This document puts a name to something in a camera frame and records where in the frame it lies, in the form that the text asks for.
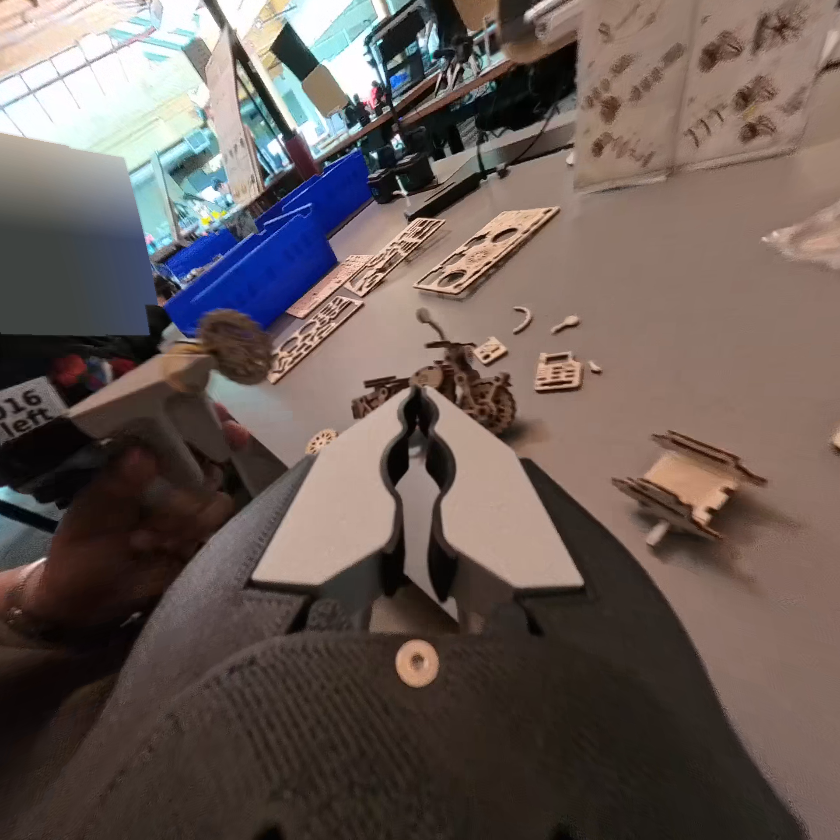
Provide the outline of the small clear plastic bag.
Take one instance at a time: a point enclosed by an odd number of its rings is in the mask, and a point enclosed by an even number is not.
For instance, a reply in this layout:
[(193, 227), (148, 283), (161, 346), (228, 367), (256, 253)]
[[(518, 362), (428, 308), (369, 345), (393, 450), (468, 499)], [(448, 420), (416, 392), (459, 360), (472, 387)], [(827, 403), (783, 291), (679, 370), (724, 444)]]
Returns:
[(798, 224), (778, 228), (761, 241), (787, 259), (839, 271), (839, 202)]

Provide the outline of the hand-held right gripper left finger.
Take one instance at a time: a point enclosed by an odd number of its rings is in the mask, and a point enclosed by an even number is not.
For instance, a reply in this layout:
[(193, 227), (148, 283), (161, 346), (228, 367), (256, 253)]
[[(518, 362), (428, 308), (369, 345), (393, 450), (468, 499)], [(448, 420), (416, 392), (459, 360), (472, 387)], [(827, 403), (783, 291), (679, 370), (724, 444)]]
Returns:
[(413, 585), (403, 499), (422, 393), (397, 394), (313, 456), (251, 573), (258, 590), (339, 602), (359, 613)]

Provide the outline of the printed instruction booklet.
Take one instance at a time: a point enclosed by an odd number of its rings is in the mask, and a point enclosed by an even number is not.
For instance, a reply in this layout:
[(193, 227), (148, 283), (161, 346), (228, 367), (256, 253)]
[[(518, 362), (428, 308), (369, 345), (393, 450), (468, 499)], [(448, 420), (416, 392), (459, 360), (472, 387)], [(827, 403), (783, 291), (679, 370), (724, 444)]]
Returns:
[(794, 151), (836, 2), (587, 2), (574, 189), (596, 193)]

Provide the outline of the black and tan hanging panel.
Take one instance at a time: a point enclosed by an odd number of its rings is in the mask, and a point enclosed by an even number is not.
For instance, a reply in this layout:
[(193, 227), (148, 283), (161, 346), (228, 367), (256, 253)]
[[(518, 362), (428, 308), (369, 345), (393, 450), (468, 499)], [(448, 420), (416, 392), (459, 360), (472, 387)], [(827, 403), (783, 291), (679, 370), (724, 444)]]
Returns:
[(303, 93), (324, 118), (331, 118), (350, 104), (330, 68), (316, 60), (291, 24), (281, 26), (270, 51), (298, 79)]

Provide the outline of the wooden background table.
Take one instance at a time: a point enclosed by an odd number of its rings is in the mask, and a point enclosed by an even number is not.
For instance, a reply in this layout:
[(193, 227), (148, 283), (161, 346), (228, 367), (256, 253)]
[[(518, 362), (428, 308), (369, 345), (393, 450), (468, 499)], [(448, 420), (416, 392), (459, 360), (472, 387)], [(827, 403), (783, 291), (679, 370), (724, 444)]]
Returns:
[(384, 126), (400, 123), (409, 126), (419, 123), (427, 116), (446, 109), (451, 103), (458, 102), (492, 81), (507, 75), (517, 64), (503, 57), (493, 59), (488, 68), (481, 71), (477, 76), (469, 77), (458, 82), (452, 90), (434, 94), (436, 78), (429, 77), (417, 84), (405, 96), (394, 103), (393, 109), (386, 108), (383, 114), (374, 118), (367, 125), (359, 129), (353, 129), (338, 139), (331, 141), (324, 149), (314, 157), (316, 163), (324, 165), (327, 160), (335, 155), (354, 147), (364, 137), (384, 128)]

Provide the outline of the wooden puzzle sheet with wheels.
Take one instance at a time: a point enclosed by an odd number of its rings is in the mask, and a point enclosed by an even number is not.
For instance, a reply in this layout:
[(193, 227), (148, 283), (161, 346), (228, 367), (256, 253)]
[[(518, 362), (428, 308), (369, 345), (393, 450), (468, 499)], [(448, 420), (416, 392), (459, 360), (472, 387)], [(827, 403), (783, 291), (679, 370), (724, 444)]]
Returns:
[(557, 206), (499, 213), (413, 283), (429, 296), (470, 297), (560, 212)]

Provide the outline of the wooden model assembly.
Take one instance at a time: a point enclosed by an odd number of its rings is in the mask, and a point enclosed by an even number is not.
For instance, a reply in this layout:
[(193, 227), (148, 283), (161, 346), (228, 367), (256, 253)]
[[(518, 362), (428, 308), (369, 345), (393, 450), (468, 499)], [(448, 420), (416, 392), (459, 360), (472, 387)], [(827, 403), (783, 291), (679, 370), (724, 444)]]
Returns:
[(441, 350), (443, 358), (418, 369), (409, 377), (384, 376), (364, 382), (366, 392), (352, 400), (351, 414), (361, 420), (397, 393), (410, 386), (427, 386), (452, 403), (494, 435), (502, 435), (513, 425), (517, 404), (511, 392), (509, 373), (484, 376), (475, 367), (473, 342), (448, 339), (428, 310), (416, 310), (416, 319), (437, 334), (425, 344), (428, 350)]
[(612, 486), (654, 520), (645, 540), (650, 550), (672, 533), (721, 540), (712, 521), (730, 498), (742, 487), (768, 485), (726, 449), (674, 430), (651, 439), (663, 453), (648, 470), (642, 476), (612, 478)]

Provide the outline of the black flat power box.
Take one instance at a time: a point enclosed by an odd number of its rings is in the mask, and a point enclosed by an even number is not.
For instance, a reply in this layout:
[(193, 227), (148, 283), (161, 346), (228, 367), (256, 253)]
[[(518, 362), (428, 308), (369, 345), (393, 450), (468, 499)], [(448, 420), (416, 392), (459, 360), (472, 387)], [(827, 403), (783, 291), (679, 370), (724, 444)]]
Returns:
[(469, 171), (456, 180), (450, 180), (440, 186), (418, 209), (405, 213), (406, 223), (411, 224), (421, 218), (437, 218), (468, 195), (476, 192), (484, 180), (485, 178), (478, 171)]

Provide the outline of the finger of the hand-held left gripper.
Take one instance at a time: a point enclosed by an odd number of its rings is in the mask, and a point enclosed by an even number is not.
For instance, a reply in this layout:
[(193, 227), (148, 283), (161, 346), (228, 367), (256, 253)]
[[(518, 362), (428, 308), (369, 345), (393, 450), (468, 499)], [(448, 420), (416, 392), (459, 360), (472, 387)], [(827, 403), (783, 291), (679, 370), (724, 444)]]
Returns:
[(161, 353), (65, 412), (82, 433), (103, 440), (138, 434), (175, 434), (217, 440), (218, 420), (207, 397), (216, 359), (208, 353)]

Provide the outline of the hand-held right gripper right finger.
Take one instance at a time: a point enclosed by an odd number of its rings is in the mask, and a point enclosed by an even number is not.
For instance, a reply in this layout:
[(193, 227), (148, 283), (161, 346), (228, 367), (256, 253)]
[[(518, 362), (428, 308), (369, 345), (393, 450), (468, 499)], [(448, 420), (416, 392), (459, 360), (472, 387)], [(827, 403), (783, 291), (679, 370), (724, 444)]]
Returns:
[(437, 487), (427, 568), (463, 632), (523, 597), (583, 592), (557, 526), (516, 453), (429, 387), (418, 391), (425, 467)]

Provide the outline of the blue plastic bin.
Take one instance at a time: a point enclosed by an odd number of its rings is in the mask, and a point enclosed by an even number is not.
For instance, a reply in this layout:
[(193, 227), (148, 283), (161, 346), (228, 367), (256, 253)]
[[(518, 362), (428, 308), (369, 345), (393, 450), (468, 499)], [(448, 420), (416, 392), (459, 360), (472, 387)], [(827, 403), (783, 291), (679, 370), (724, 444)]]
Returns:
[(269, 221), (241, 241), (164, 305), (188, 337), (202, 317), (234, 310), (262, 328), (316, 286), (338, 263), (319, 215), (308, 204)]
[(225, 256), (238, 244), (237, 237), (227, 228), (201, 236), (158, 264), (157, 270), (180, 281), (195, 269), (210, 265)]
[(374, 201), (368, 179), (364, 154), (354, 150), (259, 215), (255, 221), (257, 229), (262, 233), (265, 228), (275, 228), (280, 220), (302, 214), (310, 217), (317, 229), (330, 238)]

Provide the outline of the wooden grid piece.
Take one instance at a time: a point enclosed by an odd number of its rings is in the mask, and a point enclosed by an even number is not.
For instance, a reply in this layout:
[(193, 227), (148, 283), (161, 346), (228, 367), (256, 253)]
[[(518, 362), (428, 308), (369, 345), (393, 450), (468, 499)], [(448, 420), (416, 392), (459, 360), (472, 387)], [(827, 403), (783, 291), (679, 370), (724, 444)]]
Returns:
[(538, 394), (576, 392), (583, 385), (584, 368), (572, 351), (541, 352), (533, 390)]

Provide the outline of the person's left hand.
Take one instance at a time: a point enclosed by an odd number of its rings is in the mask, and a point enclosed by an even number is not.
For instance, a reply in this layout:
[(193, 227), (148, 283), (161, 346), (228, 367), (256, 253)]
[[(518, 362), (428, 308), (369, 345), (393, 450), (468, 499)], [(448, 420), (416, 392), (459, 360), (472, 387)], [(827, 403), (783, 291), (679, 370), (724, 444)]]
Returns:
[(231, 518), (222, 468), (205, 463), (202, 491), (156, 486), (151, 452), (124, 446), (72, 501), (27, 608), (48, 627), (88, 629), (160, 598)]

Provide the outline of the upright printed board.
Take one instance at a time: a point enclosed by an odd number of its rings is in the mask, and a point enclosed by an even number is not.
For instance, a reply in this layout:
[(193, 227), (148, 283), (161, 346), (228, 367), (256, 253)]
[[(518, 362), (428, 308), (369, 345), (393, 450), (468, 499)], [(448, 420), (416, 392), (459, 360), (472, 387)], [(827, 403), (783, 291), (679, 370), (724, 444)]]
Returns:
[(252, 133), (241, 117), (228, 27), (220, 31), (205, 72), (213, 131), (223, 156), (228, 190), (235, 204), (246, 206), (262, 193), (264, 180)]

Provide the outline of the grey desk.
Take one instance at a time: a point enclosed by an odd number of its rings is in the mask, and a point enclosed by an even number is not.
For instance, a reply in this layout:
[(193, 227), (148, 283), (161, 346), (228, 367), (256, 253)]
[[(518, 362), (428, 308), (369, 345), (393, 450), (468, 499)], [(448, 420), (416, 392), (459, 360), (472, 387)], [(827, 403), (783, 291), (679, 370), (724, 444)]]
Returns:
[[(278, 385), (216, 378), (219, 402), (286, 464), (344, 430), (363, 381), (430, 357), (428, 307), (456, 340), (508, 347), (512, 443), (638, 558), (705, 660), (723, 704), (813, 838), (838, 838), (838, 277), (764, 244), (838, 198), (838, 94), (815, 104), (793, 156), (573, 194), (559, 155), (520, 164), (446, 216), (416, 258)], [(498, 214), (560, 212), (460, 300), (413, 289)], [(512, 307), (532, 311), (520, 335)], [(575, 314), (581, 324), (557, 335)], [(576, 392), (538, 394), (541, 352), (572, 351)], [(593, 360), (603, 368), (591, 373)], [(720, 542), (645, 545), (613, 477), (640, 476), (669, 429), (740, 455), (765, 476), (716, 523)]]

